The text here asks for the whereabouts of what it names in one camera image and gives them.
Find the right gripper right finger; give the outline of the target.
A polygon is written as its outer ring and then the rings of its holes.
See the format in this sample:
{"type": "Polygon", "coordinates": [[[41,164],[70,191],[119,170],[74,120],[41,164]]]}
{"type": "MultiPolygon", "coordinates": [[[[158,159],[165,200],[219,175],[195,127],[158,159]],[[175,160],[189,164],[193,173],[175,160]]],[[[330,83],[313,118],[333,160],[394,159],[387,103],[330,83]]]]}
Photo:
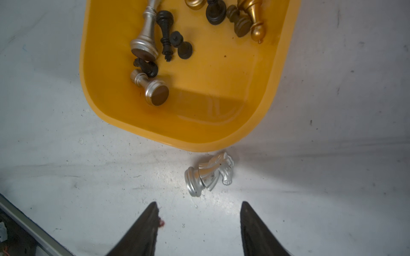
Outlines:
{"type": "Polygon", "coordinates": [[[241,205],[240,226],[245,256],[290,256],[246,201],[241,205]]]}

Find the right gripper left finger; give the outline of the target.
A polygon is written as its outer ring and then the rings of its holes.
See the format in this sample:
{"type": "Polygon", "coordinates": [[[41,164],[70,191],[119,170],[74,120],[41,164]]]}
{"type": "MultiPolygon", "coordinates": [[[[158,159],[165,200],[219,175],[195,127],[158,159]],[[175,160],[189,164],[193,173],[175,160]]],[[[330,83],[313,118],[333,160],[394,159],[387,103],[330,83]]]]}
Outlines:
{"type": "Polygon", "coordinates": [[[159,208],[152,202],[107,256],[153,256],[159,226],[159,208]]]}

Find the silver chess piece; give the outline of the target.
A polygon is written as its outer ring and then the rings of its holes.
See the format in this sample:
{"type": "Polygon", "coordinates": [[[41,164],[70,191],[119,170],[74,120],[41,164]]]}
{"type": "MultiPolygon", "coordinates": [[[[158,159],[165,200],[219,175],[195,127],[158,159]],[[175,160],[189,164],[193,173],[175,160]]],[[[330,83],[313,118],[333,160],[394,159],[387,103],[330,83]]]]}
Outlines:
{"type": "Polygon", "coordinates": [[[145,73],[137,69],[131,72],[130,79],[135,85],[144,89],[144,97],[149,105],[157,107],[167,101],[169,88],[164,81],[150,80],[145,73]]]}
{"type": "Polygon", "coordinates": [[[159,56],[155,44],[154,28],[160,3],[161,1],[158,0],[147,1],[147,7],[143,12],[142,30],[138,37],[130,42],[132,54],[144,61],[154,62],[159,56]]]}
{"type": "Polygon", "coordinates": [[[229,186],[233,179],[234,161],[227,152],[214,156],[206,163],[200,163],[195,169],[189,167],[185,173],[187,189],[192,197],[200,197],[202,191],[212,191],[222,177],[222,183],[229,186]]]}

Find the yellow plastic storage box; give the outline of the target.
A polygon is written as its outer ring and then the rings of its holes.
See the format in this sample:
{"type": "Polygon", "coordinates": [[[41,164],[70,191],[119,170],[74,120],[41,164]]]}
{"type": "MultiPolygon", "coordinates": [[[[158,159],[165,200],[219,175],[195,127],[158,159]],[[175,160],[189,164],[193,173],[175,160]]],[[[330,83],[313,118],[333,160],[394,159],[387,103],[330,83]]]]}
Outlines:
{"type": "Polygon", "coordinates": [[[158,79],[169,98],[150,106],[130,75],[135,59],[130,42],[138,36],[146,1],[87,1],[80,52],[80,79],[91,109],[104,121],[136,135],[196,152],[235,144],[263,119],[285,65],[300,1],[263,1],[266,37],[239,38],[233,24],[211,25],[205,9],[184,1],[162,1],[193,46],[183,60],[160,55],[158,79]]]}

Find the aluminium mounting rail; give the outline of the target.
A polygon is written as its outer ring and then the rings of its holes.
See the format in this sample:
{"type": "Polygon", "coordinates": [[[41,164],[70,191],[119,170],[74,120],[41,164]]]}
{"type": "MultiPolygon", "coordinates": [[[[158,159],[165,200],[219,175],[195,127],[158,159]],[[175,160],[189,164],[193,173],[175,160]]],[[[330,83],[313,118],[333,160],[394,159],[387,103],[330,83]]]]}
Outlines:
{"type": "Polygon", "coordinates": [[[71,256],[72,254],[1,195],[2,256],[71,256]]]}

